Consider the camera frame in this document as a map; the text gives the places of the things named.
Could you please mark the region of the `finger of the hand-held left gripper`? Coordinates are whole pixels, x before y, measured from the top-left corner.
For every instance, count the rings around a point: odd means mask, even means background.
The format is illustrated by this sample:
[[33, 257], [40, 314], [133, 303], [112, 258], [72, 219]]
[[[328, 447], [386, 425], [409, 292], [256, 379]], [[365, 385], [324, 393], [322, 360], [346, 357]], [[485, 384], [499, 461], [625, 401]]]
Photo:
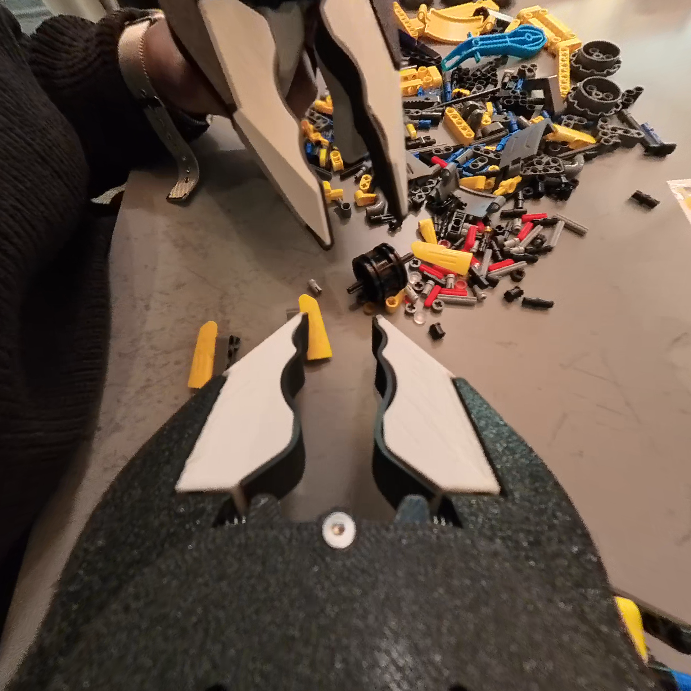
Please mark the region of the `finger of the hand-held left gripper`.
[[389, 212], [408, 215], [399, 69], [368, 1], [320, 1], [317, 64], [334, 103], [334, 135], [346, 162], [370, 155]]
[[235, 107], [233, 123], [298, 220], [324, 249], [333, 246], [323, 188], [307, 163], [299, 119], [288, 107], [300, 63], [303, 18], [296, 4], [258, 11], [242, 1], [198, 4]]

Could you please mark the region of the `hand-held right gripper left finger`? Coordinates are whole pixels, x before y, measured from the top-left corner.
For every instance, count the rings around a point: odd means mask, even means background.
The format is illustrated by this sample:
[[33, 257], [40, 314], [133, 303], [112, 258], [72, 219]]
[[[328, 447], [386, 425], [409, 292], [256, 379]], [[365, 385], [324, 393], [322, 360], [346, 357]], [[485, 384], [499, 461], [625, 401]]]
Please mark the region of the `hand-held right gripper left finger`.
[[296, 398], [308, 326], [298, 313], [225, 372], [176, 492], [229, 495], [244, 514], [255, 496], [281, 500], [297, 487], [306, 467]]

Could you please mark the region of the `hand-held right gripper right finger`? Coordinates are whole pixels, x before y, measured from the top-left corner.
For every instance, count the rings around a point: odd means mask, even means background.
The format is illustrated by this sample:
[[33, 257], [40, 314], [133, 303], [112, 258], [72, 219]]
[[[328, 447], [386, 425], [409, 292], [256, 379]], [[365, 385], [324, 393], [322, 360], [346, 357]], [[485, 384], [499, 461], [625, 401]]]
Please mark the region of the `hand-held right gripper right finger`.
[[502, 492], [460, 380], [383, 316], [372, 319], [375, 387], [380, 396], [372, 471], [393, 508], [422, 496], [433, 507], [454, 496]]

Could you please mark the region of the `yellow curved panel piece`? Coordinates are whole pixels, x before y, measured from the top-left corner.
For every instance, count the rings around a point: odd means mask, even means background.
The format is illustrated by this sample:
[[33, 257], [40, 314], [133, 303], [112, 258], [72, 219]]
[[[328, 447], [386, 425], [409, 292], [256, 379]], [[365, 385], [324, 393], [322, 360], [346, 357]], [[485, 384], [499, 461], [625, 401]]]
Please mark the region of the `yellow curved panel piece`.
[[308, 318], [308, 361], [322, 361], [333, 357], [333, 350], [325, 328], [321, 308], [316, 298], [302, 294], [298, 298], [299, 311]]
[[187, 386], [190, 390], [199, 390], [213, 376], [218, 324], [215, 321], [204, 323], [195, 341]]

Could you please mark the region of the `black toy wheel hub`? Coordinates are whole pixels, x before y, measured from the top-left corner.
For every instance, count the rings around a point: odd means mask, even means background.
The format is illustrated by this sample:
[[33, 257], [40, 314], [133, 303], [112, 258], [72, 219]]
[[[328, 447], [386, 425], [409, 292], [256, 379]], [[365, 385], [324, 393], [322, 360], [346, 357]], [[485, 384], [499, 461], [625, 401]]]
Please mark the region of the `black toy wheel hub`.
[[354, 301], [349, 310], [354, 312], [373, 303], [382, 307], [387, 298], [398, 295], [408, 285], [407, 264], [412, 252], [401, 256], [388, 243], [382, 243], [352, 260], [355, 282], [347, 288]]

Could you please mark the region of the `person's left forearm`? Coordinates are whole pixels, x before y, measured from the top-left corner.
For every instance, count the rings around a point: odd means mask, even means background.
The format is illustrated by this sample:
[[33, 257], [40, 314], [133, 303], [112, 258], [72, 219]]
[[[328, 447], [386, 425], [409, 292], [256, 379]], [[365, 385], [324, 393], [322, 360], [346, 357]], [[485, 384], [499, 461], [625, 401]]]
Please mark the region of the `person's left forearm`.
[[108, 14], [99, 22], [59, 15], [44, 21], [28, 40], [33, 75], [80, 143], [91, 198], [124, 185], [132, 169], [164, 155], [118, 60], [125, 28], [145, 16], [133, 8]]

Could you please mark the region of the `person's left hand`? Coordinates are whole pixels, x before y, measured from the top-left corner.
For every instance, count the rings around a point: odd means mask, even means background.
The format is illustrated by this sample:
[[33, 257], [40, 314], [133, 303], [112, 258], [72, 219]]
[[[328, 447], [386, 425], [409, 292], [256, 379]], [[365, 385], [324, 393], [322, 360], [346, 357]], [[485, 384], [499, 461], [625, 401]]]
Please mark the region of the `person's left hand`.
[[165, 104], [190, 116], [231, 117], [231, 111], [199, 67], [180, 51], [166, 19], [146, 29], [143, 64], [151, 85]]

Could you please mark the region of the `blue curved toy piece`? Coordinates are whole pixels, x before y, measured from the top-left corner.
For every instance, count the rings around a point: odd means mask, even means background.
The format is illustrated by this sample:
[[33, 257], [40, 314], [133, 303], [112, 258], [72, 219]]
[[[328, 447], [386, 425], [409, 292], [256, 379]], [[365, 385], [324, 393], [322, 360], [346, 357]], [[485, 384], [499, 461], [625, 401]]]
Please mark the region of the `blue curved toy piece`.
[[530, 24], [509, 32], [470, 37], [442, 59], [441, 69], [452, 71], [470, 58], [479, 62], [483, 57], [532, 57], [547, 45], [547, 41], [545, 32]]

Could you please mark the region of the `pile of toy building pieces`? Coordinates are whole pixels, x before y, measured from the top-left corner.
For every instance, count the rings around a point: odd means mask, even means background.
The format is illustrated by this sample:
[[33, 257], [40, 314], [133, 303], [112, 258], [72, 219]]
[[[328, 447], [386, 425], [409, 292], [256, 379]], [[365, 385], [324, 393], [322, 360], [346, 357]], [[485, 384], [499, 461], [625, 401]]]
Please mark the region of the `pile of toy building pieces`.
[[[564, 216], [530, 213], [525, 200], [565, 203], [585, 161], [640, 146], [663, 159], [668, 142], [632, 108], [644, 88], [612, 78], [617, 44], [583, 42], [544, 1], [504, 15], [511, 1], [393, 1], [403, 68], [401, 95], [408, 160], [408, 203], [418, 225], [408, 285], [382, 307], [414, 320], [446, 304], [474, 305], [509, 275], [551, 252], [564, 228], [587, 229]], [[442, 59], [470, 37], [520, 25], [542, 29], [547, 45], [527, 58], [467, 59], [452, 71]]]

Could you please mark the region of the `yellow toy assembly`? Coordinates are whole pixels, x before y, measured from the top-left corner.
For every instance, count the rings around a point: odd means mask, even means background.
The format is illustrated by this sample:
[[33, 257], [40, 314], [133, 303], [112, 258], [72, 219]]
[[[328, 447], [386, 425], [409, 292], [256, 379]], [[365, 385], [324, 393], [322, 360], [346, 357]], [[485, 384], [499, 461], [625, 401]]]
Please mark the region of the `yellow toy assembly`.
[[678, 653], [689, 656], [690, 624], [625, 596], [617, 594], [614, 600], [630, 640], [659, 688], [690, 690], [690, 674], [672, 669], [655, 659], [649, 652], [645, 638], [650, 635]]

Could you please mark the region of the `printed paper sheet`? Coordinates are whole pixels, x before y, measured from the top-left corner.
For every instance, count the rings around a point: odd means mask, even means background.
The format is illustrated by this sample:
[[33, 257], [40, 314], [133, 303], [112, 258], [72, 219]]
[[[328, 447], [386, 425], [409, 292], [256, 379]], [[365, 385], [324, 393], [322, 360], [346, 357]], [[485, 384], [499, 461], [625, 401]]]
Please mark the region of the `printed paper sheet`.
[[690, 224], [691, 220], [691, 215], [690, 215], [690, 184], [691, 180], [690, 178], [687, 179], [677, 179], [677, 180], [668, 180], [667, 185], [669, 186], [669, 189], [674, 196], [674, 198], [677, 200], [682, 212], [684, 213], [687, 221]]

